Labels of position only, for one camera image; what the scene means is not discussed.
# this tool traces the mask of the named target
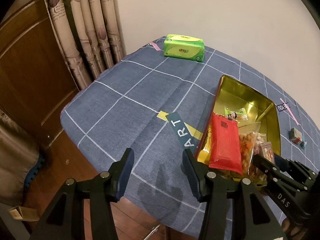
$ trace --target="yellow stripe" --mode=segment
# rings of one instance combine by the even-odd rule
[[[159,114],[157,115],[158,118],[160,118],[163,121],[167,121],[166,115],[168,113],[164,111],[160,111]],[[194,137],[197,138],[198,140],[201,140],[203,133],[198,131],[196,128],[193,128],[191,125],[188,125],[187,123],[184,123],[186,127],[188,128],[190,134]]]

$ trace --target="gold metal tray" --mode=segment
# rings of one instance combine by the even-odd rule
[[[272,149],[275,154],[281,154],[281,140],[278,115],[276,105],[257,90],[235,80],[229,76],[223,75],[220,78],[216,91],[216,96],[212,104],[211,112],[225,115],[225,107],[231,110],[237,110],[244,107],[247,111],[248,120],[238,123],[243,126],[246,123],[261,122],[259,132],[267,135],[267,141],[272,143]],[[209,152],[202,151],[208,134],[208,126],[205,128],[195,158],[202,163],[208,164]]]

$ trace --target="plastic snack packet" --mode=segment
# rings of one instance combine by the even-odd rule
[[[249,176],[249,166],[252,161],[253,148],[258,137],[261,123],[254,122],[239,127],[239,147],[243,175]]]
[[[210,168],[236,171],[242,175],[237,122],[212,113]]]
[[[236,120],[237,122],[248,120],[247,111],[244,107],[236,111],[231,111],[230,109],[225,107],[224,113],[226,115],[226,118]]]
[[[267,141],[267,135],[265,133],[258,133],[257,139],[253,147],[253,155],[260,153],[259,145]],[[249,164],[249,177],[254,180],[258,175],[258,169],[253,165],[252,162]]]
[[[266,158],[268,161],[275,164],[275,158],[273,156],[272,144],[271,142],[261,143],[260,146],[260,155]]]

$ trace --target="blue tablecloth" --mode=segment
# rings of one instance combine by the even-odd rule
[[[163,49],[164,38],[154,41]],[[146,45],[103,72],[79,92],[61,113],[61,124],[71,140],[99,172],[121,158],[130,147],[135,163],[125,197],[154,218],[178,231],[198,237],[205,204],[193,197],[181,171],[183,147],[159,111],[177,111],[184,122],[201,129],[206,103],[222,75],[253,87],[276,105],[289,102],[301,126],[287,111],[278,113],[281,155],[298,160],[313,171],[320,169],[319,129],[281,87],[266,76],[215,49],[205,47],[203,63],[168,58],[163,51]],[[306,150],[288,140],[296,127],[307,140]],[[281,222],[284,215],[265,197]],[[225,239],[230,239],[232,203],[227,215]]]

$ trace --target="orange snack bag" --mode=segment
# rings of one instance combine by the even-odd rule
[[[209,167],[242,173],[237,122],[212,113]]]

